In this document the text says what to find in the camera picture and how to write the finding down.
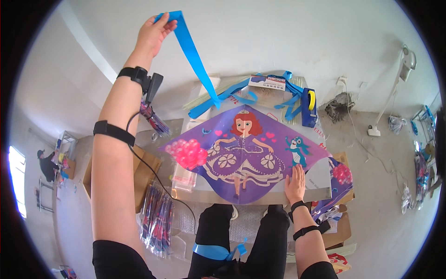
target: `hand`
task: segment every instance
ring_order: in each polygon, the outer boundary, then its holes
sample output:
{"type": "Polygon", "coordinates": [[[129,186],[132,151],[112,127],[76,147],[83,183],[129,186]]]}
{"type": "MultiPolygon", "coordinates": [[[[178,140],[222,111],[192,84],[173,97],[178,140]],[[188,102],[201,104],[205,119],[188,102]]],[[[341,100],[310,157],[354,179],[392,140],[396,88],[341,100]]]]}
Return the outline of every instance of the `hand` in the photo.
{"type": "Polygon", "coordinates": [[[167,23],[169,20],[168,12],[165,12],[156,23],[154,23],[155,17],[156,16],[149,18],[144,25],[142,25],[138,33],[135,49],[129,60],[126,62],[126,67],[140,66],[149,70],[152,59],[160,51],[161,43],[166,36],[177,27],[176,20],[167,23]]]}
{"type": "Polygon", "coordinates": [[[294,203],[304,200],[305,193],[305,173],[302,169],[302,165],[297,165],[293,167],[293,178],[291,182],[289,176],[286,175],[285,178],[285,195],[289,200],[289,203],[293,205],[294,203]]]}

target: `kite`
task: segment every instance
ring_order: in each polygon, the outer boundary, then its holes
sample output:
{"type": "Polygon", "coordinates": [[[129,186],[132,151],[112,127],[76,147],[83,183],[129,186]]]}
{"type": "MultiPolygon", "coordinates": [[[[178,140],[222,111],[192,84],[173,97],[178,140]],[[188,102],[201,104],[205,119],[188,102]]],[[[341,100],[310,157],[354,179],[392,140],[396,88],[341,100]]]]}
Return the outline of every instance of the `kite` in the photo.
{"type": "Polygon", "coordinates": [[[301,164],[307,171],[328,151],[263,113],[242,105],[227,110],[159,148],[203,176],[233,204],[263,197],[301,164]]]}

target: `blue rabbit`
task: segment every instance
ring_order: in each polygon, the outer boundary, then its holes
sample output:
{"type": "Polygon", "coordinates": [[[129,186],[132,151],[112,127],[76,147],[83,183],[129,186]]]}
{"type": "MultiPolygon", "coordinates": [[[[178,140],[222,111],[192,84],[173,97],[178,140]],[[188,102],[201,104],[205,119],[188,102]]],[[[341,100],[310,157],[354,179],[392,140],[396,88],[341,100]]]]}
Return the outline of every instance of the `blue rabbit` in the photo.
{"type": "Polygon", "coordinates": [[[293,153],[293,166],[297,164],[301,164],[302,167],[306,167],[305,157],[302,154],[302,152],[305,155],[308,155],[309,152],[307,148],[309,146],[305,145],[301,137],[295,137],[291,140],[291,143],[288,142],[288,137],[285,137],[286,143],[288,144],[289,148],[285,148],[285,150],[289,150],[293,153]]]}

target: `black pants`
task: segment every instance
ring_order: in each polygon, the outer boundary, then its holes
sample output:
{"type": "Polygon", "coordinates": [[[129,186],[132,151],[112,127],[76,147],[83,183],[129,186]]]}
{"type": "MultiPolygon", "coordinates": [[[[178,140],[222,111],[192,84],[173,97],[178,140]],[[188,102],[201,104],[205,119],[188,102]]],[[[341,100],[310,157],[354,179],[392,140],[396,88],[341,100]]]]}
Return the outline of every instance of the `black pants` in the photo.
{"type": "MultiPolygon", "coordinates": [[[[214,204],[200,216],[195,243],[200,245],[218,245],[229,248],[229,220],[232,206],[214,204]]],[[[260,221],[254,246],[242,274],[252,278],[283,278],[285,273],[287,230],[289,218],[282,205],[270,205],[268,213],[260,221]]],[[[224,266],[227,261],[205,258],[196,253],[192,255],[188,278],[212,276],[214,271],[224,266]]]]}

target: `black strap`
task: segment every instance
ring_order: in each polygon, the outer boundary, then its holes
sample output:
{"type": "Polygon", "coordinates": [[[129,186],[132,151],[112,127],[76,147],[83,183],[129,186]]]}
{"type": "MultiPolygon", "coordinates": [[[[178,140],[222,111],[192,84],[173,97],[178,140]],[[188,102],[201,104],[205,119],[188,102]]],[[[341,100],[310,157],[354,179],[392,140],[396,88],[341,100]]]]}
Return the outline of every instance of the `black strap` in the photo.
{"type": "Polygon", "coordinates": [[[296,241],[296,239],[298,239],[299,237],[305,235],[307,232],[311,232],[312,230],[317,229],[318,231],[322,233],[328,231],[330,229],[330,224],[328,223],[328,220],[325,220],[322,222],[322,224],[320,224],[319,226],[309,226],[306,228],[302,228],[300,230],[298,230],[294,235],[293,235],[293,239],[294,241],[296,241]]]}
{"type": "Polygon", "coordinates": [[[147,70],[141,67],[135,67],[135,68],[130,68],[130,67],[126,67],[123,68],[119,74],[118,77],[120,76],[128,76],[130,77],[130,79],[134,82],[137,82],[141,85],[142,87],[142,93],[145,94],[147,93],[147,91],[149,90],[149,85],[150,85],[150,77],[147,76],[147,70]]]}
{"type": "Polygon", "coordinates": [[[305,203],[304,203],[304,201],[301,200],[301,201],[298,201],[298,202],[294,203],[294,204],[291,206],[291,211],[288,212],[288,216],[289,216],[289,218],[291,219],[291,222],[294,223],[294,221],[293,221],[293,211],[294,211],[297,207],[302,206],[302,205],[305,205],[305,203]]]}
{"type": "Polygon", "coordinates": [[[118,74],[118,77],[120,76],[128,76],[132,81],[141,85],[142,95],[147,94],[145,97],[146,105],[150,105],[163,81],[162,75],[153,73],[152,77],[147,76],[146,69],[141,67],[123,68],[118,74]]]}
{"type": "Polygon", "coordinates": [[[116,127],[112,124],[108,124],[107,120],[98,121],[95,124],[95,128],[93,129],[93,135],[96,135],[97,133],[102,135],[107,135],[109,137],[114,137],[116,139],[119,139],[120,141],[123,141],[131,146],[135,145],[135,137],[132,136],[129,132],[126,130],[123,130],[119,127],[116,127]]]}

